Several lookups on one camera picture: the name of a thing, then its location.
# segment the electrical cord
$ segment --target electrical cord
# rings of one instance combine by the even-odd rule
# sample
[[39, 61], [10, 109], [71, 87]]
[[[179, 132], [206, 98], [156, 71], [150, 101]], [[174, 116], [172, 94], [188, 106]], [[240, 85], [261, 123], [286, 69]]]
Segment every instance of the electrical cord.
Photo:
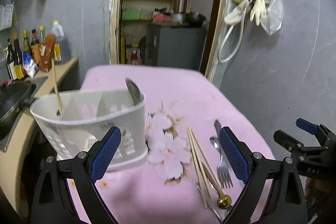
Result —
[[218, 50], [218, 53], [217, 53], [217, 58], [218, 58], [218, 62], [221, 63], [221, 64], [230, 61], [235, 56], [236, 52], [238, 51], [238, 48], [239, 48], [240, 43], [241, 43], [242, 38], [243, 38], [243, 30], [244, 30], [244, 21], [245, 21], [246, 9], [247, 9], [247, 7], [248, 7], [249, 4], [250, 4], [250, 2], [248, 1], [244, 5], [244, 10], [243, 10], [243, 14], [242, 14], [242, 17], [241, 17], [241, 22], [240, 22], [239, 39], [238, 39], [238, 43], [237, 43], [237, 46], [234, 49], [234, 51], [227, 58], [224, 58], [224, 59], [221, 58], [222, 50], [224, 48], [224, 45], [225, 45], [225, 43], [226, 43], [229, 35], [231, 34], [231, 32], [233, 30], [234, 25], [231, 25], [231, 27], [229, 28], [229, 31], [227, 32], [227, 34], [225, 35], [225, 37], [224, 37], [224, 39], [222, 41], [221, 46], [219, 47], [219, 50]]
[[105, 51], [105, 5], [104, 5], [105, 0], [103, 0], [103, 49], [104, 49], [104, 57], [105, 57], [105, 64], [108, 63], [107, 58], [106, 58], [106, 51]]

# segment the green container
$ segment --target green container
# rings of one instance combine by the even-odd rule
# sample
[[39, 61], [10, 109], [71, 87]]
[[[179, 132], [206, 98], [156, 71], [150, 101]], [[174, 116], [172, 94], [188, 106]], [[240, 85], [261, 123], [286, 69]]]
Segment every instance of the green container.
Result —
[[122, 19], [124, 20], [139, 20], [140, 18], [140, 10], [123, 10]]

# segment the refrigerator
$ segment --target refrigerator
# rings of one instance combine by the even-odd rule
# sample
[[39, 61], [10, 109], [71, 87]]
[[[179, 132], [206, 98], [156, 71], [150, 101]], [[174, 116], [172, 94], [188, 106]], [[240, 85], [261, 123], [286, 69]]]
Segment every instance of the refrigerator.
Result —
[[199, 70], [206, 30], [148, 24], [144, 64]]

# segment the table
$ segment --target table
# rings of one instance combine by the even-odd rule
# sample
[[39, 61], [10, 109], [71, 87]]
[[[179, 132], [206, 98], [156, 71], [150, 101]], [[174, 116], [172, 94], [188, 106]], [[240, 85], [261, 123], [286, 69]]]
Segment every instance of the table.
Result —
[[[144, 165], [105, 173], [96, 182], [110, 212], [120, 224], [218, 223], [211, 211], [203, 208], [196, 189], [197, 176], [193, 163], [188, 163], [188, 153], [189, 157], [191, 154], [185, 147], [188, 139], [186, 127], [193, 129], [214, 169], [219, 162], [219, 153], [209, 138], [216, 136], [213, 126], [216, 118], [222, 126], [230, 126], [252, 152], [259, 151], [266, 158], [274, 159], [270, 148], [246, 117], [196, 71], [129, 65], [98, 66], [87, 72], [82, 90], [126, 89], [125, 77], [132, 79], [145, 94], [146, 112], [153, 115], [152, 119], [147, 117], [146, 127], [150, 154]], [[155, 145], [160, 145], [157, 140], [162, 141], [162, 138], [156, 138], [160, 135], [157, 128], [165, 126], [166, 117], [172, 121], [172, 127], [165, 135], [170, 151], [161, 150], [160, 154], [155, 149]], [[234, 203], [242, 187], [233, 172], [231, 178], [234, 187], [226, 193]], [[69, 188], [80, 219], [89, 223], [71, 180]], [[269, 188], [270, 182], [267, 182], [251, 222], [259, 218]]]

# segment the silver fork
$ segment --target silver fork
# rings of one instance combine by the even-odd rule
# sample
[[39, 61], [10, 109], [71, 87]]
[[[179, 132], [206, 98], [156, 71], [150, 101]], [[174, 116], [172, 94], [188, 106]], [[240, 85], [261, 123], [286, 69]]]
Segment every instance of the silver fork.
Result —
[[[215, 120], [215, 129], [216, 129], [216, 132], [217, 132], [217, 137], [218, 137], [218, 141], [219, 141], [219, 132], [222, 128], [222, 125], [221, 123], [216, 119]], [[218, 175], [218, 178], [219, 178], [219, 181], [221, 183], [221, 186], [222, 188], [230, 188], [230, 184], [231, 186], [233, 187], [233, 183], [232, 183], [232, 180], [231, 180], [231, 176], [230, 176], [230, 173], [229, 173], [229, 167], [227, 166], [226, 162], [225, 162], [225, 154], [224, 154], [224, 151], [221, 147], [221, 145], [219, 145], [219, 148], [220, 148], [220, 162], [219, 164], [217, 165], [217, 175]]]

